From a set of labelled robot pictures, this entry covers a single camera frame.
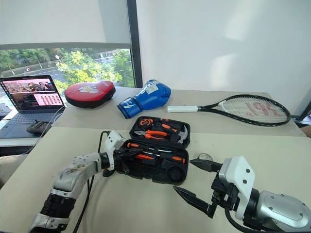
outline racket strings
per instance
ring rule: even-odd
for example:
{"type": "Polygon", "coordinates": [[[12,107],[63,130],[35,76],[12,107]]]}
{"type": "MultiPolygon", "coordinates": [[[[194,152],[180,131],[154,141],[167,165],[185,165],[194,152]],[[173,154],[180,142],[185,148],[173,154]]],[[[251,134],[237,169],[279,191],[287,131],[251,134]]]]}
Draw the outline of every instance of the racket strings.
{"type": "Polygon", "coordinates": [[[227,100],[221,108],[231,114],[265,123],[287,121],[288,115],[281,106],[256,97],[239,97],[227,100]]]}

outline laptop screen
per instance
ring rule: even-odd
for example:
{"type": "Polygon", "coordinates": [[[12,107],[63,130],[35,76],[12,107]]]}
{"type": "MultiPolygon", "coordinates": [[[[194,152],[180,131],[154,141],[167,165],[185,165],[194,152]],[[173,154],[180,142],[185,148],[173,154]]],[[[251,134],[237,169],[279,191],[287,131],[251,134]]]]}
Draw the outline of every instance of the laptop screen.
{"type": "Polygon", "coordinates": [[[50,75],[2,78],[0,85],[18,111],[59,109],[64,105],[50,75]]]}

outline racket handle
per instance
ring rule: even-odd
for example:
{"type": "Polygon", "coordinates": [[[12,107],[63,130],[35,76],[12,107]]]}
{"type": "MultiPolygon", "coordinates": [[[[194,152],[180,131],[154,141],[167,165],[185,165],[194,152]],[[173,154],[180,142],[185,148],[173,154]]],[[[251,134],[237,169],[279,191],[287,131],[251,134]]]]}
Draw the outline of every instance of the racket handle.
{"type": "Polygon", "coordinates": [[[167,106],[168,113],[197,112],[198,106],[167,106]]]}

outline laptop keyboard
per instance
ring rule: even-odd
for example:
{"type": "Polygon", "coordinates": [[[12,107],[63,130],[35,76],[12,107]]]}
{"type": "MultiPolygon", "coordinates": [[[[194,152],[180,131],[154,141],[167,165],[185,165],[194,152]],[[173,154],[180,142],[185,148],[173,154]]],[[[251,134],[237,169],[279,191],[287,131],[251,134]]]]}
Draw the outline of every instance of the laptop keyboard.
{"type": "Polygon", "coordinates": [[[54,113],[17,113],[8,124],[35,124],[37,121],[50,121],[54,113]]]}

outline tennis racket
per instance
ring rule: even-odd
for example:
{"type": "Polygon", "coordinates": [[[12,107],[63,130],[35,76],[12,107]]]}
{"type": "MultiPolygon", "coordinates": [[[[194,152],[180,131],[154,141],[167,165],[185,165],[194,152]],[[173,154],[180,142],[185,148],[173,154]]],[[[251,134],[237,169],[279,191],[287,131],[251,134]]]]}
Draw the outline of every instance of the tennis racket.
{"type": "Polygon", "coordinates": [[[283,105],[255,95],[235,95],[207,106],[167,106],[167,112],[211,112],[260,126],[284,125],[291,119],[283,105]]]}

